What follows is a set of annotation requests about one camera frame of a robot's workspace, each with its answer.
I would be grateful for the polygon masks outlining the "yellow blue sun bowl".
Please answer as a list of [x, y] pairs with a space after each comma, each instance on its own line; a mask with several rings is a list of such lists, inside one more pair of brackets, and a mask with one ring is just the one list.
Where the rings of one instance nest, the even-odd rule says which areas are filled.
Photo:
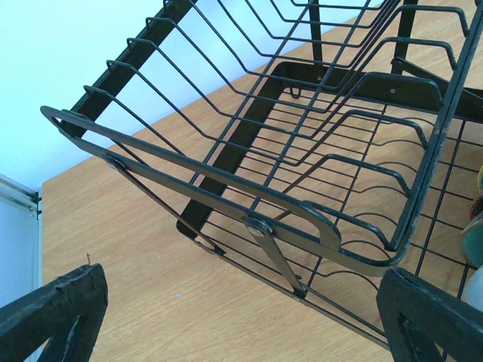
[[480, 167], [477, 178], [476, 178], [476, 186], [479, 192], [483, 190], [483, 166]]

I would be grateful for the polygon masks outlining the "black wire dish rack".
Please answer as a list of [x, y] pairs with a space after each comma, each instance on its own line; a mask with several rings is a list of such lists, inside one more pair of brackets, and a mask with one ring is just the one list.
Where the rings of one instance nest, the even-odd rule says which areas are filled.
[[456, 298], [482, 157], [480, 1], [166, 1], [41, 113], [206, 252], [386, 346], [400, 266]]

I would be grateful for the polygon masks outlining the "celadon green bowl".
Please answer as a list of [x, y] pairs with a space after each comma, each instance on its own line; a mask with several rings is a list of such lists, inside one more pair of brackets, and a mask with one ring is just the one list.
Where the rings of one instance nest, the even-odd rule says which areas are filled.
[[465, 260], [476, 268], [482, 267], [482, 223], [468, 225], [461, 233], [460, 249]]

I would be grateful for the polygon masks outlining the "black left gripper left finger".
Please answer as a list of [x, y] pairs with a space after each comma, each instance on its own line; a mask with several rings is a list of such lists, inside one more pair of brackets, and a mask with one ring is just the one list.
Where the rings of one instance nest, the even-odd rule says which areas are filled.
[[88, 361], [108, 306], [101, 264], [82, 265], [1, 307], [1, 360]]

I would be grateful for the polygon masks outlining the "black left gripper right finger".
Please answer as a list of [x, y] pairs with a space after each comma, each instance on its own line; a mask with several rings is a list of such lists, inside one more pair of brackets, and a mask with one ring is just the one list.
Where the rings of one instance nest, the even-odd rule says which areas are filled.
[[385, 273], [377, 307], [393, 360], [482, 360], [482, 312], [409, 271]]

